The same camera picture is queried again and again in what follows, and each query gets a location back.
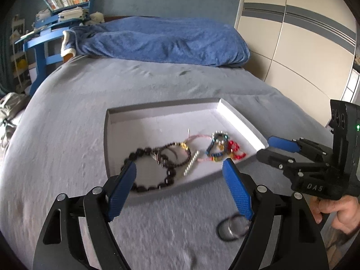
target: silver bolt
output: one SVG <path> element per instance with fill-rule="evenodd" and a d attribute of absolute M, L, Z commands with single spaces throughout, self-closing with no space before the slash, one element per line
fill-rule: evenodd
<path fill-rule="evenodd" d="M 57 201 L 62 201 L 62 200 L 65 199 L 65 197 L 66 197 L 66 194 L 62 193 L 62 194 L 59 194 L 59 195 L 57 196 L 56 200 L 57 200 Z"/>
<path fill-rule="evenodd" d="M 268 189 L 263 186 L 263 185 L 259 185 L 257 186 L 257 190 L 260 192 L 260 193 L 265 193 Z"/>
<path fill-rule="evenodd" d="M 103 191 L 102 187 L 95 187 L 94 189 L 92 189 L 92 193 L 94 195 L 100 194 Z"/>
<path fill-rule="evenodd" d="M 295 192 L 295 193 L 294 193 L 294 197 L 295 197 L 296 199 L 298 199 L 298 200 L 302 199 L 302 195 L 301 195 L 300 193 L 298 193 L 298 192 Z"/>

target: blue rubber pad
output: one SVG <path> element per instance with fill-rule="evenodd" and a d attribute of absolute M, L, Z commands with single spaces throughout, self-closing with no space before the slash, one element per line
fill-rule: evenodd
<path fill-rule="evenodd" d="M 300 152 L 300 146 L 295 142 L 275 136 L 271 136 L 268 139 L 269 146 L 279 148 L 281 150 L 289 151 L 289 152 Z"/>
<path fill-rule="evenodd" d="M 120 215 L 120 212 L 124 206 L 127 196 L 129 195 L 130 189 L 133 186 L 135 179 L 136 165 L 131 163 L 127 171 L 124 172 L 113 194 L 109 198 L 109 209 L 107 212 L 109 221 L 113 221 L 116 216 Z"/>
<path fill-rule="evenodd" d="M 229 187 L 239 213 L 245 216 L 247 220 L 250 220 L 254 215 L 254 212 L 251 208 L 251 196 L 247 192 L 236 171 L 239 172 L 231 165 L 230 158 L 224 160 L 223 177 L 226 181 L 226 184 Z"/>

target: gray bed sheet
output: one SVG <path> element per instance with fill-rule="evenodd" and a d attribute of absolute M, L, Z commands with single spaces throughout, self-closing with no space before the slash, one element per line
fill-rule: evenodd
<path fill-rule="evenodd" d="M 265 136 L 305 137 L 331 146 L 332 134 L 278 90 L 243 69 L 76 57 L 43 82 L 26 108 L 0 173 L 0 230 L 31 269 L 55 197 L 87 193 L 107 179 L 107 108 L 222 97 Z M 292 193 L 279 170 L 245 161 L 242 172 L 273 192 Z M 228 269 L 241 241 L 223 243 L 215 227 L 236 212 L 222 178 L 157 201 L 125 207 L 111 223 L 132 269 Z M 98 267 L 86 224 L 88 258 Z"/>

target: black device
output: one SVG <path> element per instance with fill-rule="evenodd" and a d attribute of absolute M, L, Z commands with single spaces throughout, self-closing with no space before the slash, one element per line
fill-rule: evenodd
<path fill-rule="evenodd" d="M 297 152 L 312 162 L 296 162 L 292 157 L 262 149 L 256 158 L 283 170 L 297 192 L 338 200 L 344 195 L 360 196 L 356 176 L 360 156 L 360 107 L 345 101 L 330 100 L 333 148 L 300 138 L 286 140 L 270 137 L 272 147 Z"/>
<path fill-rule="evenodd" d="M 239 172 L 230 158 L 223 162 L 223 175 L 239 213 L 251 221 L 229 270 L 259 269 L 276 215 L 281 216 L 278 241 L 271 264 L 263 269 L 329 269 L 319 228 L 300 192 L 338 199 L 343 194 L 354 195 L 359 191 L 356 178 L 359 107 L 339 101 L 331 101 L 331 107 L 334 110 L 331 122 L 334 150 L 305 139 L 288 141 L 276 138 L 274 141 L 288 151 L 297 149 L 294 152 L 308 155 L 314 163 L 300 165 L 293 158 L 284 158 L 281 154 L 268 153 L 271 152 L 268 150 L 258 152 L 257 157 L 263 162 L 284 169 L 292 187 L 297 190 L 291 196 L 274 194 L 266 186 L 256 185 L 251 176 Z M 103 187 L 94 187 L 84 196 L 69 198 L 66 194 L 59 194 L 40 232 L 32 269 L 94 270 L 87 260 L 79 226 L 79 217 L 86 217 L 101 269 L 130 270 L 109 222 L 120 214 L 135 178 L 136 166 L 129 161 L 118 176 L 112 176 Z M 309 190 L 310 183 L 323 188 Z M 354 263 L 359 265 L 359 251 L 360 235 L 334 269 L 346 270 L 351 269 Z"/>

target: human hand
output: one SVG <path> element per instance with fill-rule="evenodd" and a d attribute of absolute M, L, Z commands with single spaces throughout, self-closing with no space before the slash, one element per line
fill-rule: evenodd
<path fill-rule="evenodd" d="M 356 197 L 343 196 L 340 200 L 320 200 L 317 197 L 310 199 L 309 207 L 317 224 L 323 216 L 321 213 L 337 212 L 331 226 L 345 234 L 351 234 L 360 226 L 360 204 Z"/>

